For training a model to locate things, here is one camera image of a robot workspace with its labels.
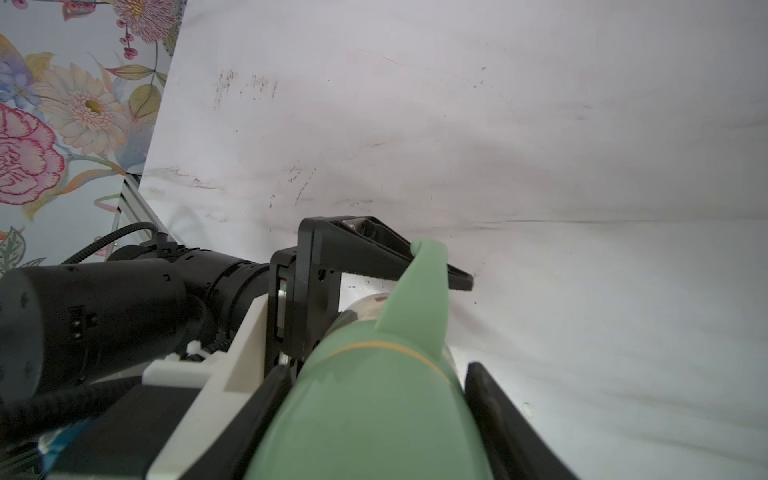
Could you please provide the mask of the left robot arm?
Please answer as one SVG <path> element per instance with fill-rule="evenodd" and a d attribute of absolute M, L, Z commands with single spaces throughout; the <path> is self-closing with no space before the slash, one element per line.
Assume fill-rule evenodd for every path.
<path fill-rule="evenodd" d="M 58 472 L 468 470 L 483 438 L 446 344 L 472 277 L 370 217 L 303 220 L 267 263 L 164 233 L 1 280 L 1 447 L 74 428 Z"/>

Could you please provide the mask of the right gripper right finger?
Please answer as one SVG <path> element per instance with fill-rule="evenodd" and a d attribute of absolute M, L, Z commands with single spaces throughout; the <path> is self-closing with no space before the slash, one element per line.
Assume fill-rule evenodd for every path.
<path fill-rule="evenodd" d="M 479 362 L 468 365 L 464 398 L 496 479 L 577 479 Z"/>

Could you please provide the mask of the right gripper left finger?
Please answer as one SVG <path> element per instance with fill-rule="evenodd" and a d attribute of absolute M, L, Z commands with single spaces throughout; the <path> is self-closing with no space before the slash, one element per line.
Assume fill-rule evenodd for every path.
<path fill-rule="evenodd" d="M 257 391 L 182 480 L 243 479 L 272 420 L 293 386 L 291 369 L 271 370 Z"/>

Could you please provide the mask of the green bottle cap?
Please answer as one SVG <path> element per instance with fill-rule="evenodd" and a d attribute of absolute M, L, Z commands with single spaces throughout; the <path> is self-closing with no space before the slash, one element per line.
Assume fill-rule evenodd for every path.
<path fill-rule="evenodd" d="M 453 358 L 373 322 L 322 340 L 248 466 L 248 479 L 490 479 Z"/>

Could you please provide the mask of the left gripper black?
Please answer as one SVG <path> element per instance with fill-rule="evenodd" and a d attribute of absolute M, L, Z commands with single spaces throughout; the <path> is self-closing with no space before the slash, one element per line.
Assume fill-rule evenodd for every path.
<path fill-rule="evenodd" d="M 303 366 L 339 314 L 344 273 L 397 280 L 415 257 L 411 247 L 372 216 L 302 220 L 297 245 L 270 261 L 264 373 L 281 357 Z"/>

